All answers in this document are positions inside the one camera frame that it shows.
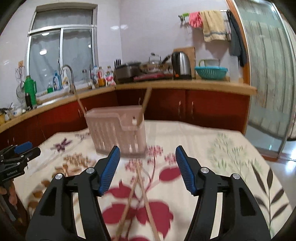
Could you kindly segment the person left hand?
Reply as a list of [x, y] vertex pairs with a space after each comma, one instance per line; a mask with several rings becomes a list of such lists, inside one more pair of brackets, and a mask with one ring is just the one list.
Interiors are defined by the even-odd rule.
[[10, 202], [11, 205], [16, 205], [17, 204], [18, 199], [17, 199], [16, 189], [15, 189], [13, 179], [10, 180], [8, 188], [0, 186], [0, 193], [1, 193], [1, 195], [5, 195], [5, 194], [9, 195], [9, 202]]

